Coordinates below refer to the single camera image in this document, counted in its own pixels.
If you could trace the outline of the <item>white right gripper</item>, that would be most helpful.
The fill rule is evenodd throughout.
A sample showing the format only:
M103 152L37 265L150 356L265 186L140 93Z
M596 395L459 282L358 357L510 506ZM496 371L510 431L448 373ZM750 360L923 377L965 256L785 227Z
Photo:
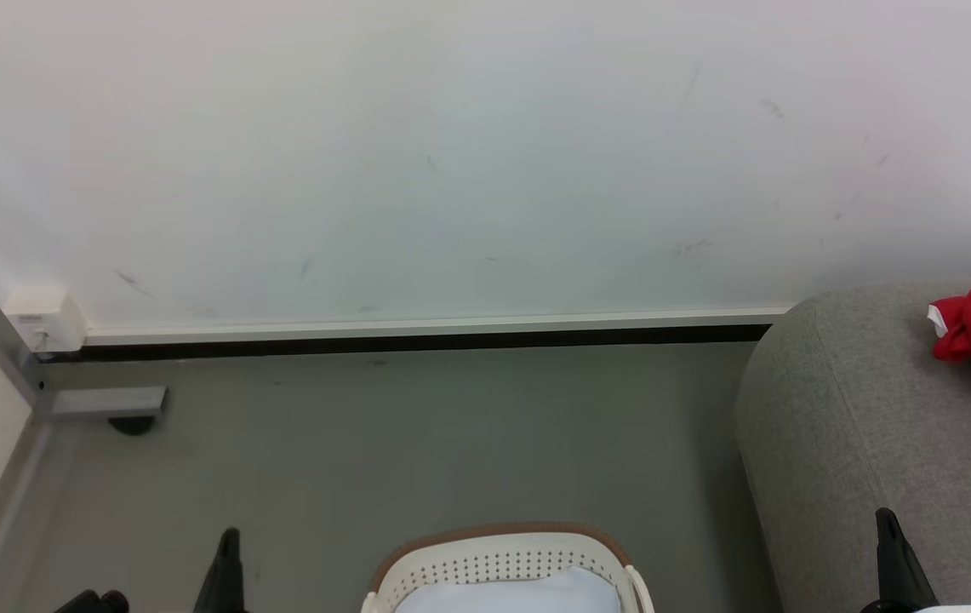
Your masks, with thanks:
M875 519L877 612L971 613L971 604L940 605L894 511L881 507L875 513Z

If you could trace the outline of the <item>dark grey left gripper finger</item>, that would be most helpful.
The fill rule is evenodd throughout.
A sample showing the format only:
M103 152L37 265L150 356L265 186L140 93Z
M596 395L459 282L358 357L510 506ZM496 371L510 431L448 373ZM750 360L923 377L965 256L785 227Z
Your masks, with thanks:
M198 590L194 612L245 612L241 535L237 528L223 532L208 573Z

